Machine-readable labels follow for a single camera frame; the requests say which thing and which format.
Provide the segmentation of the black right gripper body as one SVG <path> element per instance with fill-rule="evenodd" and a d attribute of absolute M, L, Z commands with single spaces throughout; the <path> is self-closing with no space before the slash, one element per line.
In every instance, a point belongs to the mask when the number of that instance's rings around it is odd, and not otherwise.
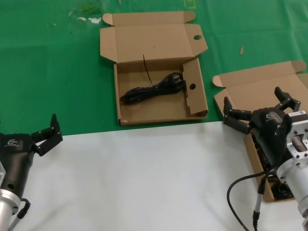
<path fill-rule="evenodd" d="M 280 167 L 289 157 L 286 135 L 280 131 L 285 112 L 277 108 L 263 108 L 252 112 L 250 126 L 256 141 L 272 167 Z"/>

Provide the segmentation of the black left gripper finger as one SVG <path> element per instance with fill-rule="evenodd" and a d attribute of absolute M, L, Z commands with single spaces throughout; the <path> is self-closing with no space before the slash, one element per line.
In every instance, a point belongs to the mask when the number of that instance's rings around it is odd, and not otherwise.
<path fill-rule="evenodd" d="M 44 156 L 62 142 L 63 137 L 56 114 L 52 114 L 49 128 L 34 132 L 31 134 L 31 137 L 35 143 L 33 150 L 38 153 L 39 156 Z"/>

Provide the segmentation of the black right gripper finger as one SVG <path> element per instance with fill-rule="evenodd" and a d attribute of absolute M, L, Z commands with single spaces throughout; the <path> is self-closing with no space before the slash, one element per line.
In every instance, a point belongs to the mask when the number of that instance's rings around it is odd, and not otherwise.
<path fill-rule="evenodd" d="M 301 102 L 292 98 L 287 92 L 283 92 L 280 87 L 276 87 L 274 91 L 275 96 L 279 100 L 279 103 L 275 108 L 284 111 L 287 108 L 291 108 L 293 112 L 299 111 Z"/>
<path fill-rule="evenodd" d="M 251 126 L 244 121 L 250 121 L 252 112 L 246 110 L 233 109 L 228 97 L 224 97 L 224 118 L 223 124 L 243 134 L 249 134 Z"/>

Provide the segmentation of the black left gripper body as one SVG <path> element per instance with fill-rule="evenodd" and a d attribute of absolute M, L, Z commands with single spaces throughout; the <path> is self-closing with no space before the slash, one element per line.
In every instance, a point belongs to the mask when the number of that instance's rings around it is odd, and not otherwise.
<path fill-rule="evenodd" d="M 5 170 L 1 189 L 23 196 L 36 153 L 34 146 L 36 142 L 29 134 L 0 135 L 0 162 Z"/>

